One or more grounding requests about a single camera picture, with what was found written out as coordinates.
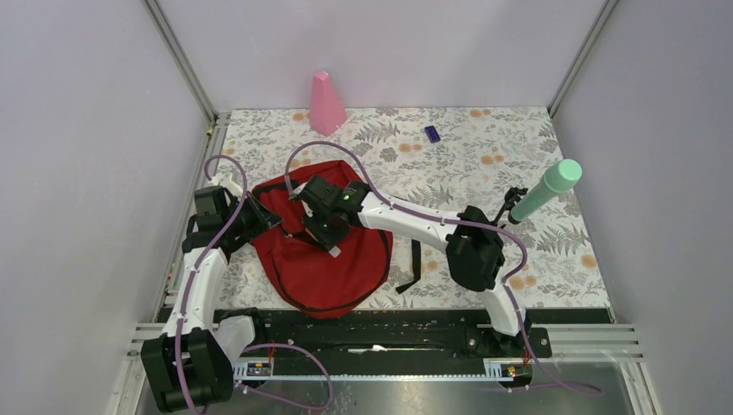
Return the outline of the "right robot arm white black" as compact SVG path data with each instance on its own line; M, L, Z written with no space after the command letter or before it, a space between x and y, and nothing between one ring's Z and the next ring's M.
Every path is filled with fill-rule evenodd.
M303 204L306 232L332 254L356 228L402 235L442 252L453 281L481 300L496 331L497 348L516 356L529 346L526 310L500 282L506 261L503 241L479 208L433 210L381 195L364 182L341 187L320 176L295 188L292 197Z

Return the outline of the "red student backpack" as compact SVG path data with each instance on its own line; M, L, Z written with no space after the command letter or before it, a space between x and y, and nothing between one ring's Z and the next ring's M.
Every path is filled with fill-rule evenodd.
M341 253L333 257L306 232L303 204L289 199L282 176L259 184L252 195L282 218L278 227L252 244L266 277L286 303L314 318L338 318L387 281L391 233L356 228L338 244Z

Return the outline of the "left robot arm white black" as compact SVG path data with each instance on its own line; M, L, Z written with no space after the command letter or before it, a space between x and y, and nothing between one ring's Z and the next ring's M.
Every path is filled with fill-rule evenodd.
M181 292L161 334L143 342L141 360L157 409L205 411L233 394L233 364L242 351L260 354L266 329L251 313L214 327L214 312L234 252L281 223L237 184L209 184L194 193L194 214L182 242Z

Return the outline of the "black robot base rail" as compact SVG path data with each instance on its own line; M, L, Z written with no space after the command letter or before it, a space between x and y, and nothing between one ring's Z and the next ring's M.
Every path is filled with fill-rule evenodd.
M433 367L458 359L517 359L532 348L540 358L552 355L546 325L608 323L602 309L530 310L528 337L507 337L493 330L485 310L356 310L319 320L296 310L256 308L214 312L214 322L251 313L256 343L288 343L308 350L327 368L332 363L397 363Z

